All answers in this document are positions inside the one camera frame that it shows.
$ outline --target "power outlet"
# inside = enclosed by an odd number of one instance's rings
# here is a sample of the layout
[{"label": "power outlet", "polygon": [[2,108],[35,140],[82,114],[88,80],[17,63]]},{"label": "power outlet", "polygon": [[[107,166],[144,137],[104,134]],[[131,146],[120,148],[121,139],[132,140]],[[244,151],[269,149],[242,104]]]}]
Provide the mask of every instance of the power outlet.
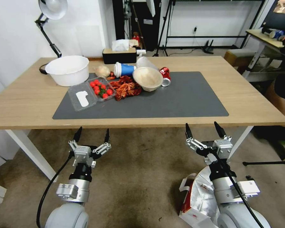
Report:
[{"label": "power outlet", "polygon": [[193,34],[195,35],[196,34],[196,31],[197,31],[197,26],[195,26],[195,28],[193,29]]}]

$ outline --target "gray table mat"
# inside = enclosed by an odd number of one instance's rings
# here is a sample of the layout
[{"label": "gray table mat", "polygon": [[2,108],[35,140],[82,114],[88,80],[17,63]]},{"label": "gray table mat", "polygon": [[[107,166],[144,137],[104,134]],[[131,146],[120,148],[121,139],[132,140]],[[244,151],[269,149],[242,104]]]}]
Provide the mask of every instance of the gray table mat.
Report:
[{"label": "gray table mat", "polygon": [[53,119],[220,117],[228,112],[200,72],[170,72],[171,84],[152,92],[114,98],[76,112],[66,93]]}]

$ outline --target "cooked crayfish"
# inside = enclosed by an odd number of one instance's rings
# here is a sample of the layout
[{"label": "cooked crayfish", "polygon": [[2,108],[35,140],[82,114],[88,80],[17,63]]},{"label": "cooked crayfish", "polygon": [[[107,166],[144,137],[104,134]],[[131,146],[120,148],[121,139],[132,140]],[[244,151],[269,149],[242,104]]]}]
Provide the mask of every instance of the cooked crayfish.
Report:
[{"label": "cooked crayfish", "polygon": [[110,84],[116,91],[115,99],[117,101],[126,96],[137,96],[142,91],[140,85],[133,82],[133,79],[128,76],[122,76],[118,81],[110,82]]},{"label": "cooked crayfish", "polygon": [[116,76],[115,76],[114,73],[111,71],[110,76],[107,77],[106,79],[107,79],[107,80],[113,80],[113,79],[115,79],[115,78],[116,78]]}]

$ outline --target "red and white bag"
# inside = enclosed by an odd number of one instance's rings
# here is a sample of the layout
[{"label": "red and white bag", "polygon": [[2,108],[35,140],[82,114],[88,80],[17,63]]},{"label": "red and white bag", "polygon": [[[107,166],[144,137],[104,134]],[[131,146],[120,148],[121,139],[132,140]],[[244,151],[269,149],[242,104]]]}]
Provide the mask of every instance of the red and white bag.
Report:
[{"label": "red and white bag", "polygon": [[[217,224],[219,209],[209,175],[210,168],[207,166],[198,175],[190,174],[180,184],[179,190],[188,192],[179,217],[193,228],[217,228],[215,224]],[[189,186],[185,186],[188,178],[192,177],[194,181]]]}]

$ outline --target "wooden stool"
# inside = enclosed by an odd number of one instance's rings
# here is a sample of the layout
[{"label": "wooden stool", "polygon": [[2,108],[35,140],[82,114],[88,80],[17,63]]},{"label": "wooden stool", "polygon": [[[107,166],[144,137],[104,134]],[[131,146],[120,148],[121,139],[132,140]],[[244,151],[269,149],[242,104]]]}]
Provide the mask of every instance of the wooden stool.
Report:
[{"label": "wooden stool", "polygon": [[249,49],[230,49],[226,51],[224,59],[242,74],[252,60],[255,52]]}]

